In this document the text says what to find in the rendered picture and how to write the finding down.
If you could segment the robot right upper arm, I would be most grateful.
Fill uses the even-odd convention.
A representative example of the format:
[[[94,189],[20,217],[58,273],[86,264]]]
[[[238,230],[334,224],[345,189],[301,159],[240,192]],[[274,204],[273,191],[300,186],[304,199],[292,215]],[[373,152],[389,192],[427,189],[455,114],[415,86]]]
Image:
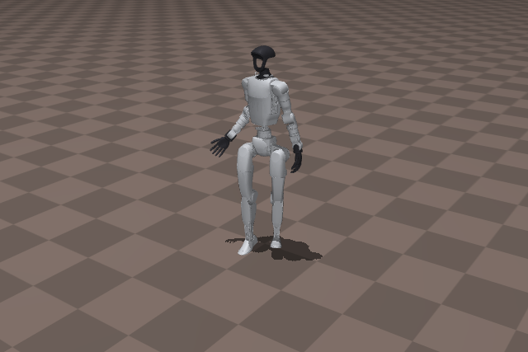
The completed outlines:
[[[243,108],[243,113],[247,116],[247,117],[250,117],[249,115],[249,108],[248,108],[248,79],[250,77],[246,77],[242,80],[242,86],[243,86],[243,90],[244,90],[244,94],[245,94],[245,100],[247,102],[247,106],[245,106]]]

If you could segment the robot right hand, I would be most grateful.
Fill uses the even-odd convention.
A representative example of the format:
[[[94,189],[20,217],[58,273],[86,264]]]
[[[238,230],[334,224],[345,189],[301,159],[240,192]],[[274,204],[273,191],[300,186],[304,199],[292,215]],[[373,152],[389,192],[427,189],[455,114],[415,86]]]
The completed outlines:
[[[229,130],[229,131],[227,132],[227,134],[228,134],[230,131],[231,131],[231,130]],[[227,136],[227,134],[226,134],[224,137],[217,138],[216,140],[213,140],[213,141],[211,142],[211,143],[214,143],[214,142],[217,142],[217,141],[218,141],[218,143],[217,143],[216,145],[214,145],[210,151],[212,151],[215,147],[217,147],[217,146],[219,145],[219,146],[218,146],[218,147],[212,152],[212,154],[214,154],[219,148],[221,148],[221,149],[215,154],[215,156],[217,156],[217,155],[220,153],[220,151],[224,148],[224,150],[222,151],[222,153],[219,155],[219,157],[221,157],[222,154],[224,153],[224,151],[228,148],[228,146],[229,146],[229,142],[232,142],[232,141],[236,138],[236,136],[237,136],[237,135],[235,135],[233,139],[230,139],[230,138]]]

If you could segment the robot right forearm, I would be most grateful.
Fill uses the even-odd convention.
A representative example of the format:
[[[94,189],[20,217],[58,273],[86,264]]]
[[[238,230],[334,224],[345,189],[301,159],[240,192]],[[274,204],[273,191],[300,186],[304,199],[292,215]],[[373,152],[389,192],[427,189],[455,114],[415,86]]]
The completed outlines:
[[[233,128],[231,129],[231,131],[227,134],[227,136],[230,138],[230,139],[233,139],[234,136],[238,133],[241,132],[241,129],[244,128],[244,126],[246,124],[249,123],[249,118],[250,117],[247,117],[244,113],[242,113],[240,116],[239,116],[239,119],[238,121],[236,122],[236,125],[233,126]]]

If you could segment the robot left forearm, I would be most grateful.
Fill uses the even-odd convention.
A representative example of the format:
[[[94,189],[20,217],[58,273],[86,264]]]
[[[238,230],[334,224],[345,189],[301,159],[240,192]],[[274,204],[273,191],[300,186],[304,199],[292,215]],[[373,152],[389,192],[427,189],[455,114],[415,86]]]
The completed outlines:
[[[298,125],[295,119],[295,115],[293,112],[291,112],[292,118],[294,123],[290,123],[286,126],[287,130],[289,131],[290,141],[292,142],[292,148],[294,149],[294,145],[299,145],[299,150],[303,147],[302,142],[300,141],[299,131],[298,131]]]

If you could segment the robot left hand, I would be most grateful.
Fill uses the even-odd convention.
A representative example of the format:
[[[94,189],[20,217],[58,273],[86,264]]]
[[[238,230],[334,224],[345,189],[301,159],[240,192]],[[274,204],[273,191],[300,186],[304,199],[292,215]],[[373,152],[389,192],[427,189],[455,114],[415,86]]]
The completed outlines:
[[[302,161],[302,154],[301,153],[303,152],[303,150],[302,150],[302,148],[299,150],[299,145],[295,144],[293,152],[295,153],[295,163],[291,167],[291,170],[293,170],[293,171],[291,171],[290,173],[294,173],[294,172],[299,170],[299,168],[301,166],[301,161]]]

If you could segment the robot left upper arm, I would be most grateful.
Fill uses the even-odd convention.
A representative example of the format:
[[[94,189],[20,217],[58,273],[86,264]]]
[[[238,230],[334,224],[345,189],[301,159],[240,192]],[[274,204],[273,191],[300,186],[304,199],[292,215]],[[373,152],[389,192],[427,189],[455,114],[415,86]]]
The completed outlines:
[[[292,114],[291,114],[291,103],[289,97],[289,88],[285,82],[282,81],[273,81],[271,84],[272,92],[277,96],[278,101],[280,102],[280,107],[283,110],[283,115],[281,115],[284,124],[294,123]]]

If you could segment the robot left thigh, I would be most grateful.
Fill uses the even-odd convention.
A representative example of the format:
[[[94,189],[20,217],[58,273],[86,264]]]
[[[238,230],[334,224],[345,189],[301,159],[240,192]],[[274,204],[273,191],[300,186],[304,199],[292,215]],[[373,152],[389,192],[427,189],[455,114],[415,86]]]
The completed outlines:
[[[283,201],[283,192],[285,184],[285,162],[290,158],[290,151],[277,144],[271,145],[270,155],[270,176],[272,184],[271,204],[275,201]]]

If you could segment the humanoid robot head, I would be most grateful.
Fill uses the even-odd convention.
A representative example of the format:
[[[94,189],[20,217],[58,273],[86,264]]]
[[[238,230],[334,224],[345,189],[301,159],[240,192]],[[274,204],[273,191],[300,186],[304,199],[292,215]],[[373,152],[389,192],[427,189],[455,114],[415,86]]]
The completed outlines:
[[[271,76],[269,68],[265,68],[265,65],[266,65],[266,61],[269,58],[273,58],[273,57],[276,56],[275,51],[269,46],[262,45],[262,46],[256,47],[251,52],[251,55],[253,57],[253,66],[254,66],[255,70],[257,72],[259,72],[259,74],[260,74],[260,75],[257,76],[257,78],[258,79],[267,78],[267,77],[263,76],[264,74],[268,74],[269,76]],[[262,66],[260,68],[257,66],[257,59],[261,59],[262,60]]]

